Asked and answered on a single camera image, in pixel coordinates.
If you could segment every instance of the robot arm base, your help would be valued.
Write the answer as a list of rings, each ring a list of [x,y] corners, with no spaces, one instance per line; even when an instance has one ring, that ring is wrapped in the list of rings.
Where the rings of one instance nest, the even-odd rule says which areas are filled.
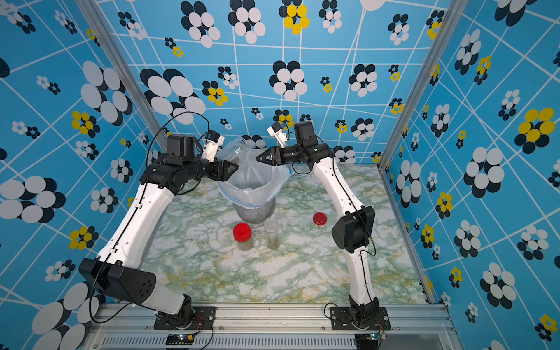
[[[358,305],[352,296],[349,295],[348,299],[350,299],[350,315],[354,325],[359,329],[367,329],[375,322],[375,316],[379,313],[379,300],[374,297],[373,301]]]

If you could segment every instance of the jar with red lid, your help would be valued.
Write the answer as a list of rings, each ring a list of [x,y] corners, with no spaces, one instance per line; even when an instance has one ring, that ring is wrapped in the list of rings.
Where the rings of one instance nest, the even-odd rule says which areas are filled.
[[[249,250],[253,247],[253,232],[245,222],[238,223],[234,227],[234,239],[240,250]]]

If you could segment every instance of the trash can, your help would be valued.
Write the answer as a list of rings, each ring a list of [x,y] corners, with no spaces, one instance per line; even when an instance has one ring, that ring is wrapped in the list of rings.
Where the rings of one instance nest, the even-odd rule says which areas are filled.
[[[228,144],[218,158],[237,161],[238,170],[229,180],[218,182],[223,196],[235,207],[239,217],[248,223],[261,223],[274,213],[276,196],[292,175],[285,165],[270,166],[256,161],[262,150],[243,145],[241,138],[233,140],[234,147]]]

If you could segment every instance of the metal vent grille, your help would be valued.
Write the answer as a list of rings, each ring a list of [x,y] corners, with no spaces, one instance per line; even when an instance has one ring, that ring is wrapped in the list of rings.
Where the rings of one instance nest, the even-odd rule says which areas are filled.
[[[201,348],[210,340],[210,334],[199,334],[191,346],[170,348]],[[101,345],[102,350],[116,349],[165,349],[167,334],[108,334]],[[214,334],[206,349],[356,349],[356,339],[351,334]]]
[[[165,349],[167,334],[119,334],[109,333],[103,339],[101,349]]]
[[[193,345],[206,345],[210,334],[199,334]],[[207,349],[356,349],[349,334],[220,334],[214,335]]]

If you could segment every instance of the plastic bag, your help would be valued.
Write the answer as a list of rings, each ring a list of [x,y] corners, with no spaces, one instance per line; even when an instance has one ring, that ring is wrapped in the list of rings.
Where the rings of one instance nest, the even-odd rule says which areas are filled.
[[[262,152],[248,148],[244,140],[238,138],[217,155],[221,159],[239,162],[238,170],[229,180],[218,182],[220,192],[233,204],[246,209],[262,207],[278,195],[292,176],[292,171],[285,165],[270,166],[257,162],[256,157]]]

